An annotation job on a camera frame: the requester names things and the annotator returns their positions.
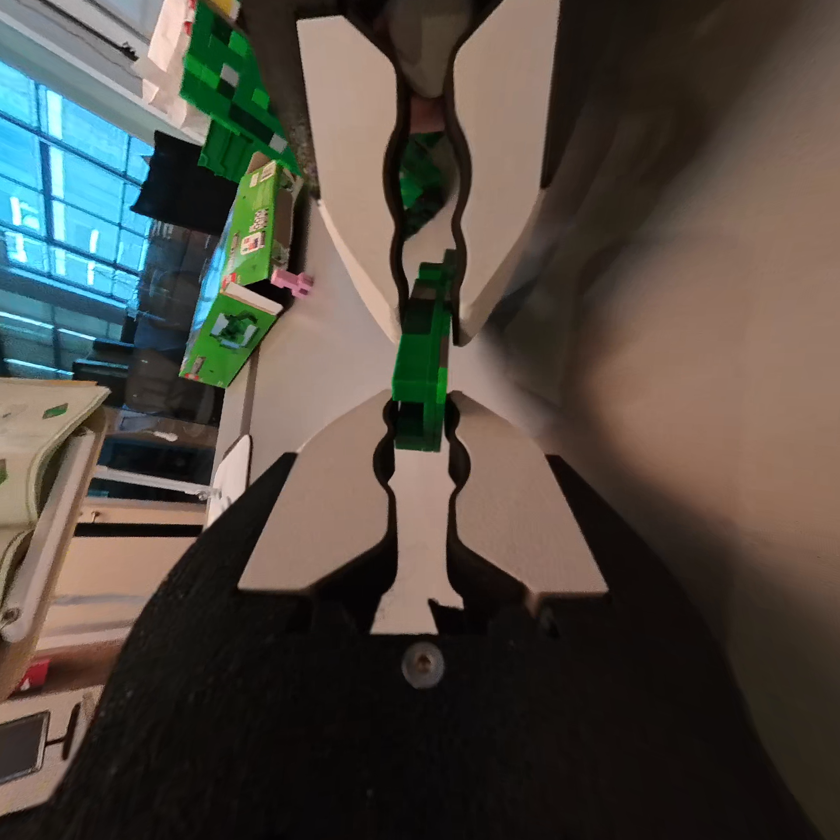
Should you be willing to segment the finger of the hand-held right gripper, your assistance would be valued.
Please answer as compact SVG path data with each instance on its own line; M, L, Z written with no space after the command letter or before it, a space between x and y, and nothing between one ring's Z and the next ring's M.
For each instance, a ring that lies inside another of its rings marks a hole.
M353 285L386 335L400 335L392 267L396 221L385 158L397 127L391 59L344 16L297 21L320 197L318 209Z
M459 170L451 222L458 347L477 336L508 288L543 204L560 19L560 1L499 2L450 60L447 130Z

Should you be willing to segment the green lego set box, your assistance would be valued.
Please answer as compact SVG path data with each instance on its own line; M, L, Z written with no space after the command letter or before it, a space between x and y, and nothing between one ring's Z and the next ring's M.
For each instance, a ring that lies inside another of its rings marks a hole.
M225 389L292 303L271 283L289 266L302 179L256 152L203 281L180 377Z

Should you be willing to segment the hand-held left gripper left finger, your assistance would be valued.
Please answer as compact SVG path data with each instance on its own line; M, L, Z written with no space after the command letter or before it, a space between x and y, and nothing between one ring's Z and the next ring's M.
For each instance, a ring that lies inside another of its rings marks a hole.
M392 407L391 392L382 390L301 446L240 590L310 590L389 536L396 526Z

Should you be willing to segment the green lego creeper figure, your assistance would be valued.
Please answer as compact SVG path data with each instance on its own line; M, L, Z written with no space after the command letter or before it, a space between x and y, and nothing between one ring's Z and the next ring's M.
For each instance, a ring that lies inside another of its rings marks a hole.
M207 2L196 2L183 58L181 97L209 121L215 119L239 133L266 142L274 133L287 139L247 36ZM289 144L278 162L291 174L301 175Z

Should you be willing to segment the open instruction booklet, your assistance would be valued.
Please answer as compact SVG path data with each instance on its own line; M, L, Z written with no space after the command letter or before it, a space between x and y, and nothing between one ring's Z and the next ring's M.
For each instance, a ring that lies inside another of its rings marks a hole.
M51 460L109 394L94 382L2 378L2 528L36 522Z

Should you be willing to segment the green lego panel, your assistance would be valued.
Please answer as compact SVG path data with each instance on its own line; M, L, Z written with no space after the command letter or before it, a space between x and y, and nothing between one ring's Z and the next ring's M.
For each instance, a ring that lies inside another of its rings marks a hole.
M456 252L449 248L442 261L423 262L408 299L402 324L392 399L395 447L438 452L445 423L448 392L448 349L452 329L450 291Z

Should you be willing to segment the crumpled white paper bag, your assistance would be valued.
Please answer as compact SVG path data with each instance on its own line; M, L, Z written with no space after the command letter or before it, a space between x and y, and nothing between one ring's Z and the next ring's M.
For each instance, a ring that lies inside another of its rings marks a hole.
M161 112L171 111L180 97L195 14L196 1L163 1L147 55L138 62L143 100Z

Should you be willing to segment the white book stand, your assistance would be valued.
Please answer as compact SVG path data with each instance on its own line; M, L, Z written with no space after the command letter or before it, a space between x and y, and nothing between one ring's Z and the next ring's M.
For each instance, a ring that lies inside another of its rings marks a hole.
M27 550L2 573L2 639L19 644L34 632L36 613L46 600L50 575L63 553L68 529L75 528L78 502L91 478L122 484L179 491L207 501L207 523L212 523L244 492L248 484L252 441L245 435L222 460L209 486L159 476L93 465L98 438L79 427L68 438L56 478L35 525L24 533Z

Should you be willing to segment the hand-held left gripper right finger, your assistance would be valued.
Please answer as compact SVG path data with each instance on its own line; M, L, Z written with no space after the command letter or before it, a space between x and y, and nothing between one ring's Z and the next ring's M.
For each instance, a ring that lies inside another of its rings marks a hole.
M445 434L446 570L465 620L604 597L604 574L541 447L464 392L448 396Z

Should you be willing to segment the window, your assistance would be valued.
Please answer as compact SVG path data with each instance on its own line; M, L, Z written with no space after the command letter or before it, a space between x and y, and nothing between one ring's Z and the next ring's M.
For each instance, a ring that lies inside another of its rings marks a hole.
M2 266L120 309L133 305L152 222L132 206L152 153L3 63Z

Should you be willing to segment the person's right hand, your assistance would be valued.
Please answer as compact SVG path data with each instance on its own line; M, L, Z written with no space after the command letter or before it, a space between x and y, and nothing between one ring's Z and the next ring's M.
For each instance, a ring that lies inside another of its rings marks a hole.
M410 101L410 134L442 133L445 131L445 100L426 98L414 93Z

